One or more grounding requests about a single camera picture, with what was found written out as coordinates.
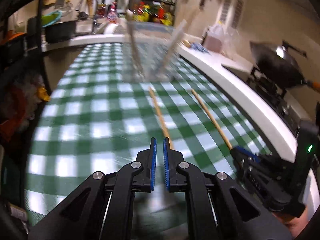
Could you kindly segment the person right hand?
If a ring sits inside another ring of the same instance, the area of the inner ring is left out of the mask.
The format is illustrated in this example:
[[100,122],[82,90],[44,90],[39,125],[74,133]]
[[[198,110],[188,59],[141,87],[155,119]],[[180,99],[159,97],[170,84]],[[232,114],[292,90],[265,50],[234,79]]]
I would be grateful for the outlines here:
[[306,207],[300,217],[293,217],[286,213],[273,213],[291,232],[293,238],[296,238],[308,224],[308,208]]

